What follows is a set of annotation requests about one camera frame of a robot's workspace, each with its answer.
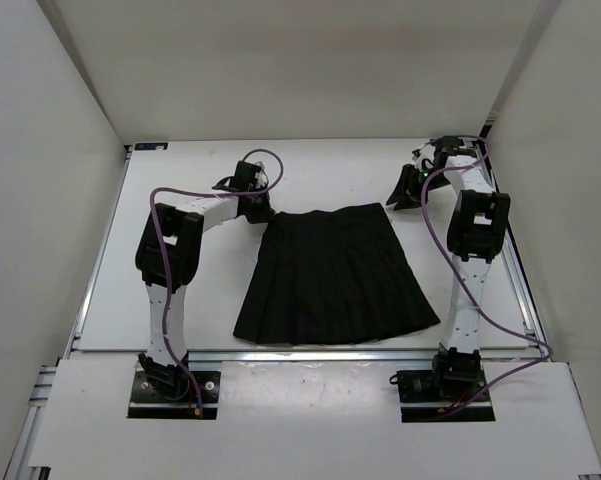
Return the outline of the black pleated skirt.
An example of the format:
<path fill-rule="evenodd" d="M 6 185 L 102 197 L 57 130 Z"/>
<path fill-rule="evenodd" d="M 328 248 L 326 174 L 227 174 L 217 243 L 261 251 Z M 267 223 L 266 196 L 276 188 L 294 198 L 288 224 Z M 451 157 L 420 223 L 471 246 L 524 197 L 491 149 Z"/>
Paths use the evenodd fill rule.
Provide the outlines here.
<path fill-rule="evenodd" d="M 233 335 L 256 345 L 347 345 L 439 322 L 384 208 L 372 203 L 277 214 Z"/>

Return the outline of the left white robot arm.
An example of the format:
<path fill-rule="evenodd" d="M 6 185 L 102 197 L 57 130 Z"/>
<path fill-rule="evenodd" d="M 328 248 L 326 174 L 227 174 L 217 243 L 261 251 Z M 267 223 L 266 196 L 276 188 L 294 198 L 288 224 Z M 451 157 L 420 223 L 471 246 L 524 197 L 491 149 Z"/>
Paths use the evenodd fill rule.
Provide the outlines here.
<path fill-rule="evenodd" d="M 241 216 L 251 224 L 270 220 L 269 194 L 206 195 L 178 206 L 157 203 L 147 219 L 135 255 L 150 303 L 149 347 L 139 362 L 147 381 L 168 400 L 182 398 L 191 385 L 184 300 L 198 270 L 203 234 Z"/>

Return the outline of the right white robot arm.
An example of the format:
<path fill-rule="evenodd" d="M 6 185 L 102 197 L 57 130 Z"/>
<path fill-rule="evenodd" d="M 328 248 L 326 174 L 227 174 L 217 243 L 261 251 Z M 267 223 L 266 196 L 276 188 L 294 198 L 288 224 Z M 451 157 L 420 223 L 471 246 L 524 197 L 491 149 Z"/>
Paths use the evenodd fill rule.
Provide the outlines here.
<path fill-rule="evenodd" d="M 454 279 L 447 327 L 429 375 L 432 393 L 450 400 L 479 382 L 479 308 L 487 275 L 504 244 L 511 200 L 490 184 L 478 166 L 476 151 L 469 147 L 428 143 L 412 155 L 388 206 L 424 210 L 429 192 L 446 185 L 457 195 L 446 243 L 435 242 L 449 256 Z"/>

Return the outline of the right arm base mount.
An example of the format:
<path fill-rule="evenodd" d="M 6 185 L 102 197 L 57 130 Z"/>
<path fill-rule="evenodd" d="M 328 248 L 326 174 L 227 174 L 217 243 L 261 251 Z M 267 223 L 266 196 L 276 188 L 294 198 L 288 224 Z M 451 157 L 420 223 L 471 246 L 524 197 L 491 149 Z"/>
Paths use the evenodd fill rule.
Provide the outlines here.
<path fill-rule="evenodd" d="M 404 424 L 496 420 L 483 371 L 467 390 L 443 392 L 433 385 L 430 370 L 398 370 L 389 377 L 389 384 L 397 388 Z"/>

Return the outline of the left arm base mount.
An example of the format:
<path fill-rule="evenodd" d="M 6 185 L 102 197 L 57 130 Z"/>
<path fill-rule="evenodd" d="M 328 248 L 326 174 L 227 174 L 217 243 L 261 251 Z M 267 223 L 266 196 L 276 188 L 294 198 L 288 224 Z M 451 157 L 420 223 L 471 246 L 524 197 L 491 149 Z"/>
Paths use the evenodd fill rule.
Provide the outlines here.
<path fill-rule="evenodd" d="M 220 371 L 193 371 L 200 396 L 190 379 L 174 391 L 156 389 L 146 372 L 136 368 L 131 387 L 127 417 L 155 420 L 215 420 L 221 387 Z"/>

